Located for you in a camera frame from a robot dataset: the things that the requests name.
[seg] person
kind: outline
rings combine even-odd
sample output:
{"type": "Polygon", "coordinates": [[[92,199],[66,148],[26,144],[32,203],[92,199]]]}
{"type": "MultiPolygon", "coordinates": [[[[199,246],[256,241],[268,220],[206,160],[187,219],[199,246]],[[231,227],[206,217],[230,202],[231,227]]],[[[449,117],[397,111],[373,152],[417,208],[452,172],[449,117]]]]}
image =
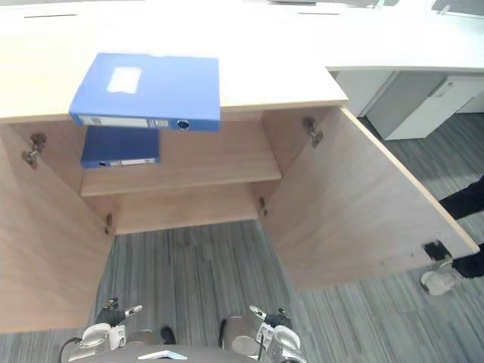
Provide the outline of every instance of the person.
{"type": "MultiPolygon", "coordinates": [[[[484,210],[484,175],[467,188],[461,189],[439,201],[455,219],[460,219],[484,210]]],[[[443,295],[450,291],[463,278],[484,276],[484,244],[475,255],[465,256],[454,261],[444,262],[437,271],[428,271],[420,279],[422,287],[430,295],[443,295]],[[448,271],[442,268],[450,265],[448,271]]]]}

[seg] white shoe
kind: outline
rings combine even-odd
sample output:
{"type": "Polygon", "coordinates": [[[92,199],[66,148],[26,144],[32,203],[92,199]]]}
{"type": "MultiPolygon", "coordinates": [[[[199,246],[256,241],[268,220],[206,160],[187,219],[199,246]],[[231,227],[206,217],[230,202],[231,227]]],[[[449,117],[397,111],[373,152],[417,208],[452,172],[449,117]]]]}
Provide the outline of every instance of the white shoe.
{"type": "Polygon", "coordinates": [[[420,278],[423,289],[430,295],[439,296],[452,290],[462,280],[461,274],[453,268],[450,271],[428,271],[420,278]]]}

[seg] gray striped carpet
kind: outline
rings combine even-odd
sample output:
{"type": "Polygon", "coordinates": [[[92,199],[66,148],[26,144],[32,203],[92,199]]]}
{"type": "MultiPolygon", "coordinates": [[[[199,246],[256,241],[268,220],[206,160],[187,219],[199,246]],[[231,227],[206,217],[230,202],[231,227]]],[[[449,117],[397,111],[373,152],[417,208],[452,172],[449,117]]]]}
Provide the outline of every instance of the gray striped carpet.
{"type": "MultiPolygon", "coordinates": [[[[484,117],[456,115],[422,141],[390,150],[437,197],[484,173],[484,117]]],[[[483,242],[482,213],[461,221],[483,242]]],[[[216,345],[220,320],[256,304],[290,312],[310,362],[484,361],[484,280],[442,297],[418,284],[422,269],[298,292],[284,278],[255,222],[207,225],[118,237],[101,281],[97,309],[110,296],[144,304],[128,330],[174,327],[178,341],[216,345]]],[[[53,362],[78,330],[0,336],[0,362],[53,362]]]]}

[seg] wooden panel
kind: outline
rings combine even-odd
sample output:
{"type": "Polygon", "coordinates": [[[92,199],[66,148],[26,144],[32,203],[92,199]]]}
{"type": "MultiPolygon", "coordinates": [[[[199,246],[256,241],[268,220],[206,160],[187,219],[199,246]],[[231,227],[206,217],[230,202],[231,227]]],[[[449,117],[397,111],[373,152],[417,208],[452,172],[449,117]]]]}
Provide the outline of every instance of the wooden panel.
{"type": "Polygon", "coordinates": [[[117,234],[257,219],[248,185],[231,184],[86,197],[117,234]]]}
{"type": "Polygon", "coordinates": [[[290,164],[308,143],[309,136],[303,128],[303,117],[314,117],[317,125],[329,109],[322,107],[264,112],[262,124],[282,174],[289,169],[290,164]]]}
{"type": "Polygon", "coordinates": [[[40,156],[58,176],[77,194],[81,190],[84,169],[80,160],[84,148],[85,126],[78,126],[72,120],[17,123],[12,129],[30,145],[31,134],[42,132],[47,144],[40,156]]]}
{"type": "Polygon", "coordinates": [[[82,196],[281,178],[260,122],[219,132],[161,132],[161,164],[86,170],[82,196]]]}
{"type": "Polygon", "coordinates": [[[103,222],[26,144],[0,128],[0,332],[80,327],[110,251],[103,222]]]}
{"type": "Polygon", "coordinates": [[[421,245],[436,238],[455,257],[479,250],[348,110],[333,109],[318,130],[323,141],[305,146],[261,216],[299,288],[429,264],[421,245]]]}
{"type": "MultiPolygon", "coordinates": [[[[122,51],[122,48],[132,51],[139,46],[119,43],[113,48],[112,39],[109,42],[106,39],[99,38],[95,23],[91,26],[65,24],[57,31],[26,30],[23,34],[0,36],[3,50],[0,123],[65,118],[98,52],[122,51]]],[[[208,54],[219,59],[223,110],[316,107],[347,102],[348,98],[320,60],[303,51],[288,51],[284,56],[280,52],[274,55],[268,50],[264,54],[261,51],[264,49],[256,52],[257,57],[245,51],[236,53],[233,49],[227,52],[220,48],[215,54],[209,51],[208,54]]],[[[199,51],[192,49],[182,53],[207,56],[203,47],[199,51]]]]}

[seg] white label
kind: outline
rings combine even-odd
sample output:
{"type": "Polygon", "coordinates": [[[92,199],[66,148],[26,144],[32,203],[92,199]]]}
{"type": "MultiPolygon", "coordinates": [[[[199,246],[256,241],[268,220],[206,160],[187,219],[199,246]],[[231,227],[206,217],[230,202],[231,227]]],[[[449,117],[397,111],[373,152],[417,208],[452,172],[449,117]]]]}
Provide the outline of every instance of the white label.
{"type": "Polygon", "coordinates": [[[150,159],[133,159],[133,160],[121,160],[121,165],[136,165],[136,164],[152,164],[154,158],[150,159]]]}
{"type": "Polygon", "coordinates": [[[124,92],[124,93],[136,93],[138,89],[138,81],[141,75],[141,68],[137,67],[117,67],[109,85],[107,85],[107,90],[109,92],[124,92]]]}
{"type": "Polygon", "coordinates": [[[168,120],[167,119],[156,119],[154,122],[157,124],[158,127],[168,127],[168,120]]]}
{"type": "Polygon", "coordinates": [[[125,127],[168,127],[167,119],[139,119],[136,117],[81,116],[84,125],[125,127]]]}

